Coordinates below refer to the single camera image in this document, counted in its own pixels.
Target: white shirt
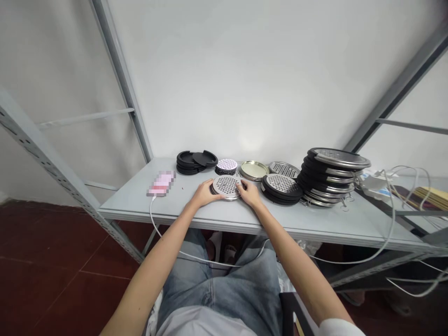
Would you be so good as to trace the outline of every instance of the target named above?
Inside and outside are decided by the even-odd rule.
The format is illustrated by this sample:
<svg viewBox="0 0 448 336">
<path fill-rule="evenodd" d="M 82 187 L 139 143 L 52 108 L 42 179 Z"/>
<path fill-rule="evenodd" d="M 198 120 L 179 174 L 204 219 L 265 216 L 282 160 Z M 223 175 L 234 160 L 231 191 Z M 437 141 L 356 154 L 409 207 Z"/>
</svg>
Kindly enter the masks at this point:
<svg viewBox="0 0 448 336">
<path fill-rule="evenodd" d="M 156 336 L 256 336 L 242 320 L 224 316 L 203 306 L 176 309 Z M 321 323 L 317 336 L 365 336 L 354 324 L 341 319 Z"/>
</svg>

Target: light blue jeans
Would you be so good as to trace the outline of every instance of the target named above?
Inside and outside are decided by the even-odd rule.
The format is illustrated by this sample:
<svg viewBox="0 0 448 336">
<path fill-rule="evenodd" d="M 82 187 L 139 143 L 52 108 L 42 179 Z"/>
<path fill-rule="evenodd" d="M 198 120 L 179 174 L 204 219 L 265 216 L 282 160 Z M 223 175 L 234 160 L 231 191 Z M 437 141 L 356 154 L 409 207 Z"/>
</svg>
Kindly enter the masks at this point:
<svg viewBox="0 0 448 336">
<path fill-rule="evenodd" d="M 275 252 L 266 238 L 249 236 L 236 265 L 224 277 L 211 275 L 208 263 L 179 254 L 163 286 L 157 329 L 176 309 L 206 306 L 228 317 L 241 319 L 258 336 L 281 335 L 282 311 Z M 205 239 L 189 229 L 181 251 L 207 260 Z"/>
</svg>

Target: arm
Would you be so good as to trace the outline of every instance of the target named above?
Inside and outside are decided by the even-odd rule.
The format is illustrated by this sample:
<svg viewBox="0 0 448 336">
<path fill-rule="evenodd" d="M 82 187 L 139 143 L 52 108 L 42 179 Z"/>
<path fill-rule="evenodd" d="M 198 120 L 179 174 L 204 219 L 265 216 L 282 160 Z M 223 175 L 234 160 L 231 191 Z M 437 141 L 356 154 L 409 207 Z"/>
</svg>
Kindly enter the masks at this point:
<svg viewBox="0 0 448 336">
<path fill-rule="evenodd" d="M 132 277 L 115 313 L 101 335 L 141 336 L 146 320 L 160 291 L 173 268 L 187 229 L 196 211 L 211 201 L 223 198 L 212 195 L 213 179 L 203 182 L 180 216 L 159 239 L 157 244 Z"/>
<path fill-rule="evenodd" d="M 244 180 L 241 182 L 247 186 L 247 190 L 244 190 L 238 185 L 241 197 L 257 214 L 286 274 L 316 324 L 320 325 L 329 318 L 339 318 L 353 323 L 321 271 L 263 204 L 257 187 Z"/>
</svg>

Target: pink phone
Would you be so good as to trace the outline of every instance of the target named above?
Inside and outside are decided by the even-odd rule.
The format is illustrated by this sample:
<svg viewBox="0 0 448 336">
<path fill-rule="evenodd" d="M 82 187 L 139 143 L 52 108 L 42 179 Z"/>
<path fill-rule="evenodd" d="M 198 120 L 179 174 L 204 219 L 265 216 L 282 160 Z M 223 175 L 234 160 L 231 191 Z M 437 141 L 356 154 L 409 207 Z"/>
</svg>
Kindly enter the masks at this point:
<svg viewBox="0 0 448 336">
<path fill-rule="evenodd" d="M 172 170 L 160 171 L 153 184 L 146 192 L 146 196 L 166 196 L 174 183 L 176 172 Z"/>
</svg>

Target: white table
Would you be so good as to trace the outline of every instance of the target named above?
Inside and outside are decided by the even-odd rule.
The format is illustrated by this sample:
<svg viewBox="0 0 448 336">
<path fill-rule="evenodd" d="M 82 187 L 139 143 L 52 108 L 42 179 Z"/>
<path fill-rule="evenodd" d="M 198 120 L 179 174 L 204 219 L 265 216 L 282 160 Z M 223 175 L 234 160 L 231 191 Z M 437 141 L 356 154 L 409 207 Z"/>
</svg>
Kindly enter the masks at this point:
<svg viewBox="0 0 448 336">
<path fill-rule="evenodd" d="M 146 192 L 159 171 L 163 170 L 175 170 L 175 159 L 151 160 L 98 211 L 110 219 L 150 223 L 151 198 L 146 196 Z M 213 168 L 193 176 L 176 174 L 168 195 L 158 197 L 154 201 L 153 217 L 156 223 L 171 224 L 193 196 L 197 186 L 215 177 L 217 174 Z M 306 207 L 301 203 L 281 206 L 262 195 L 270 212 L 295 239 L 368 247 L 382 246 L 391 225 L 390 217 L 356 193 L 353 193 L 353 197 L 355 201 L 347 203 L 349 211 L 344 212 L 339 205 L 331 209 L 313 205 Z M 264 234 L 254 212 L 242 199 L 232 202 L 216 201 L 199 209 L 191 227 Z M 387 248 L 407 252 L 432 252 L 435 249 L 397 223 Z"/>
</svg>

